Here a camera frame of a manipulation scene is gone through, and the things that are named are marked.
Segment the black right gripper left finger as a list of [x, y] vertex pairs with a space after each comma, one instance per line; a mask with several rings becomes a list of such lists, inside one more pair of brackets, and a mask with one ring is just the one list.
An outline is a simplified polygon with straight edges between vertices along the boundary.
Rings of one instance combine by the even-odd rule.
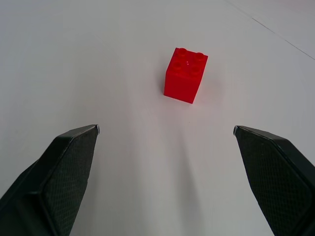
[[0, 198], [0, 236], [69, 236], [84, 197], [99, 126], [57, 136]]

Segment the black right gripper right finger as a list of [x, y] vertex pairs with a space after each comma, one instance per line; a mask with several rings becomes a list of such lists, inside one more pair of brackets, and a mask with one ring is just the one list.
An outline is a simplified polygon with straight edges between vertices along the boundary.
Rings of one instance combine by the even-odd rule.
[[275, 236], [315, 236], [315, 166], [289, 140], [237, 125], [256, 201]]

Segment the red building block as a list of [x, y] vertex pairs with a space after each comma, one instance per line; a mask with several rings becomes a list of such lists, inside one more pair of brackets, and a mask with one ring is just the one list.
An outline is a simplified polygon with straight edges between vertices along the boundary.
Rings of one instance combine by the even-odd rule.
[[192, 104], [198, 92], [208, 56], [176, 48], [165, 73], [165, 96]]

